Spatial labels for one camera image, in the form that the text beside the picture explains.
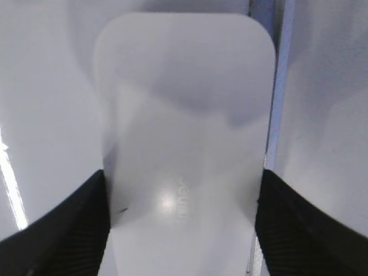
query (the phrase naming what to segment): white plastic panel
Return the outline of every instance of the white plastic panel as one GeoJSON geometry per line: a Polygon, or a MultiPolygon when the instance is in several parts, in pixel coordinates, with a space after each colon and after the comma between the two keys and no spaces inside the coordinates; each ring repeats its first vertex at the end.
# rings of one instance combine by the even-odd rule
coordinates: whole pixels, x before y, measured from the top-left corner
{"type": "Polygon", "coordinates": [[[119,275],[244,275],[273,73],[271,39],[247,17],[130,14],[105,28],[95,77],[119,275]]]}
{"type": "Polygon", "coordinates": [[[368,236],[368,2],[295,4],[275,171],[368,236]]]}
{"type": "Polygon", "coordinates": [[[65,1],[1,1],[0,240],[102,167],[98,100],[69,23],[65,1]]]}

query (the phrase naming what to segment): small black mark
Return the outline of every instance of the small black mark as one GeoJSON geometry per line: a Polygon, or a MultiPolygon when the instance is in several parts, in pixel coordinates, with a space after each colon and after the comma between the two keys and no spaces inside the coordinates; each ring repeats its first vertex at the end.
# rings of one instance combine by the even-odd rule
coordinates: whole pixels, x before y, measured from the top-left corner
{"type": "Polygon", "coordinates": [[[126,210],[128,210],[128,208],[124,208],[118,211],[118,213],[124,213],[126,210]]]}

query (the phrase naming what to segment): white rounded rectangle panel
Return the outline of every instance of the white rounded rectangle panel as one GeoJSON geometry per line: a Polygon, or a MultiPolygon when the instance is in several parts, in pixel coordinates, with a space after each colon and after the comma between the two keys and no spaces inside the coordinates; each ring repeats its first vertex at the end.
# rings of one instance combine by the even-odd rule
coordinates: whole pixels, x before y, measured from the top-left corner
{"type": "Polygon", "coordinates": [[[119,275],[245,274],[274,62],[245,16],[136,13],[104,29],[94,69],[119,275]]]}

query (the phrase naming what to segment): white wall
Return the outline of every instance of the white wall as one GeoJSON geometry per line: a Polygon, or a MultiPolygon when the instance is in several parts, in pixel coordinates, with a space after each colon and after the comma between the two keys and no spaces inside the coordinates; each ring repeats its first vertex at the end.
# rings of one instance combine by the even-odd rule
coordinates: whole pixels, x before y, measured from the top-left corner
{"type": "Polygon", "coordinates": [[[368,236],[368,2],[295,4],[275,172],[368,236]]]}

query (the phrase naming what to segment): black textured edge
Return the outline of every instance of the black textured edge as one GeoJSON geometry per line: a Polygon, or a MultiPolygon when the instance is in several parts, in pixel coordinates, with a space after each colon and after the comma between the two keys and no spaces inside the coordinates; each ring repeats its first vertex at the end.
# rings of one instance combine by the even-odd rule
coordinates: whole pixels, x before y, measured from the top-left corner
{"type": "Polygon", "coordinates": [[[264,170],[256,232],[274,275],[368,275],[368,239],[264,170]]]}

